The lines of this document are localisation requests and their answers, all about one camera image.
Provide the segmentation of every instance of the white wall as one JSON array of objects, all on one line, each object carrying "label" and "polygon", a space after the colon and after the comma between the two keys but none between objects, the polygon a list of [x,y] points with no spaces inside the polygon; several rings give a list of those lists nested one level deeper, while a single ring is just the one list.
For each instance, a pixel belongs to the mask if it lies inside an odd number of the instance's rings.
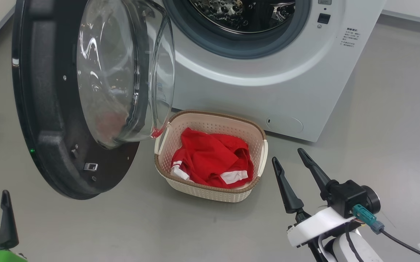
[{"label": "white wall", "polygon": [[387,0],[383,13],[420,22],[420,0]]}]

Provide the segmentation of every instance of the washing machine door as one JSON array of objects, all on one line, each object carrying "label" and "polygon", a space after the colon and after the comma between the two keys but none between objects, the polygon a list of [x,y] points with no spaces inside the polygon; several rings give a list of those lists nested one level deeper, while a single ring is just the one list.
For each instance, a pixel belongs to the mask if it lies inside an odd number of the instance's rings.
[{"label": "washing machine door", "polygon": [[13,85],[27,148],[59,193],[116,186],[174,92],[170,19],[148,0],[17,0]]}]

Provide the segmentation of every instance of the washing machine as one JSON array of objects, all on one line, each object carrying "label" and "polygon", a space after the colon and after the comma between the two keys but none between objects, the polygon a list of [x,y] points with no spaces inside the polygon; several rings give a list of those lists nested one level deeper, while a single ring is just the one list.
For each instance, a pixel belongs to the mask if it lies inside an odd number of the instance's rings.
[{"label": "washing machine", "polygon": [[385,0],[163,0],[173,107],[243,116],[316,142]]},{"label": "washing machine", "polygon": [[315,141],[382,7],[17,0],[12,76],[27,151],[53,189],[90,199],[122,180],[173,106]]}]

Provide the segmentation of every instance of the gray floor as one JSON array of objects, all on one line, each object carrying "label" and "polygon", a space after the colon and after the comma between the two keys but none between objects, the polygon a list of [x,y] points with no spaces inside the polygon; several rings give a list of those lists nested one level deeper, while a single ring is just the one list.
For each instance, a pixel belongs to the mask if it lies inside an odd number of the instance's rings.
[{"label": "gray floor", "polygon": [[[381,197],[378,218],[403,241],[420,243],[420,25],[381,17],[317,143],[268,138],[306,210],[324,202],[296,149],[328,175],[367,184]],[[53,191],[25,147],[12,91],[11,27],[0,32],[0,194],[12,195],[20,244],[30,261],[313,261],[290,247],[267,164],[260,184],[238,204],[187,196],[170,188],[153,165],[153,141],[112,191],[75,201]],[[384,261],[420,257],[368,229]]]}]

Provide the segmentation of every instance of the beige basket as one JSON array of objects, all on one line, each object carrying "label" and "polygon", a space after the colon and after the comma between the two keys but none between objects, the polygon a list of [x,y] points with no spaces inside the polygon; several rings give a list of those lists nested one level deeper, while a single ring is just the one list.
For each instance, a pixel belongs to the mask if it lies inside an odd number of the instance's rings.
[{"label": "beige basket", "polygon": [[[237,136],[248,144],[253,162],[253,180],[235,189],[205,186],[171,175],[171,159],[182,146],[181,134],[186,128],[207,134]],[[223,202],[240,202],[260,180],[268,156],[266,135],[260,126],[245,119],[201,111],[180,111],[168,122],[165,132],[155,141],[155,165],[174,189],[196,197]]]}]

